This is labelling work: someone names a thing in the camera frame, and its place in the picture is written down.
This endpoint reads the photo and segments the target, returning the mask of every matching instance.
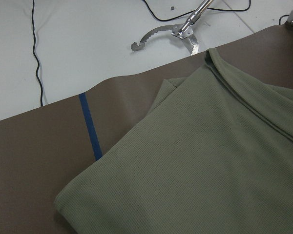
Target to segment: white surface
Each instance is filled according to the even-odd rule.
[[[195,9],[202,0],[148,0],[160,18]],[[44,103],[84,92],[104,79],[130,75],[189,56],[183,42],[161,32],[142,51],[130,45],[156,21],[141,0],[36,0],[37,55]],[[215,0],[211,7],[245,8],[248,0]],[[32,0],[0,0],[0,120],[39,107],[40,88],[32,55]],[[194,26],[200,51],[278,24],[293,0],[253,0],[248,12],[207,10]]]

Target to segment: thin black cord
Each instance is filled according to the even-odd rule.
[[[147,1],[146,0],[142,0],[142,1],[146,4],[146,7],[150,11],[150,13],[153,15],[153,17],[156,18],[158,21],[161,21],[161,22],[167,22],[167,21],[175,20],[175,19],[178,19],[178,18],[180,18],[182,16],[185,16],[187,14],[190,14],[190,13],[192,13],[194,11],[194,10],[192,10],[192,11],[189,11],[189,12],[184,13],[182,15],[179,15],[179,16],[176,16],[176,17],[173,17],[173,18],[170,18],[170,19],[160,19],[160,18],[156,17],[156,15],[153,13],[153,11],[151,10],[151,8],[148,5]],[[251,0],[249,0],[249,6],[247,8],[245,8],[245,9],[237,9],[237,10],[226,10],[226,9],[217,9],[217,8],[208,8],[208,9],[209,10],[213,10],[213,11],[243,12],[243,11],[249,10],[250,7],[251,7]]]
[[[35,0],[33,0],[33,10],[32,10],[32,14],[31,14],[31,22],[32,22],[32,25],[33,25],[33,36],[34,36],[34,46],[33,46],[33,55],[37,61],[37,69],[36,69],[36,78],[37,78],[37,81],[40,85],[40,106],[43,106],[43,102],[42,102],[42,97],[43,97],[43,87],[42,87],[42,83],[39,79],[39,76],[38,76],[38,71],[39,71],[39,68],[40,68],[40,62],[39,62],[39,59],[36,55],[36,52],[35,52],[35,48],[36,48],[36,35],[35,35],[35,23],[34,23],[34,10],[35,10]]]
[[[280,17],[280,19],[279,19],[279,25],[281,25],[281,20],[282,20],[282,18],[283,18],[283,17],[287,17],[287,16],[289,16],[289,15],[283,15],[283,16]]]

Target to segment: olive green garment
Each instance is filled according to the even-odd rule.
[[[80,234],[293,234],[293,90],[210,49],[55,205]]]

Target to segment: brown surface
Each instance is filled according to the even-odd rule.
[[[78,96],[0,121],[0,234],[74,233],[53,201],[93,162]]]
[[[218,52],[228,63],[265,83],[293,89],[293,31],[284,25],[220,46]],[[190,75],[203,64],[204,55],[137,75],[111,78],[89,90],[89,108],[102,152],[106,153],[146,115],[163,79]]]
[[[293,32],[275,26],[220,46],[258,79],[293,88]],[[163,79],[186,77],[204,53],[87,92],[103,153],[148,112]],[[78,96],[0,121],[0,234],[75,233],[55,212],[56,194],[94,161]]]

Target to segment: black wire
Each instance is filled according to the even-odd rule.
[[[37,81],[40,85],[40,106],[43,106],[43,102],[42,102],[42,97],[43,97],[43,87],[42,87],[42,83],[39,79],[39,76],[38,76],[38,71],[39,71],[39,68],[40,68],[40,62],[39,62],[39,59],[36,55],[36,52],[35,52],[35,48],[36,48],[36,35],[35,35],[35,23],[34,23],[34,10],[35,10],[35,0],[33,0],[33,10],[32,10],[32,14],[31,14],[31,22],[32,22],[32,26],[33,26],[33,36],[34,36],[34,46],[33,46],[33,55],[37,61],[37,69],[36,69],[36,78],[37,78]]]
[[[173,17],[173,18],[170,18],[170,19],[160,19],[160,18],[156,17],[156,15],[153,13],[153,11],[149,7],[147,1],[146,0],[142,0],[142,1],[146,4],[146,7],[150,11],[150,13],[153,15],[153,17],[156,18],[158,21],[161,21],[161,22],[167,22],[167,21],[175,20],[175,19],[178,19],[178,18],[180,18],[182,16],[185,16],[187,14],[190,14],[190,13],[192,13],[194,11],[194,10],[192,10],[192,11],[189,11],[189,12],[184,13],[182,15],[179,15],[179,16],[176,16],[176,17]],[[217,8],[208,8],[208,9],[209,10],[213,10],[213,11],[243,12],[243,11],[249,10],[250,7],[251,7],[251,0],[249,0],[249,6],[246,9],[237,9],[237,10],[226,10],[226,9],[217,9]]]
[[[283,16],[280,17],[280,19],[279,19],[279,25],[281,25],[281,20],[282,20],[282,18],[283,18],[283,17],[286,17],[286,16],[289,16],[289,15],[283,15]]]

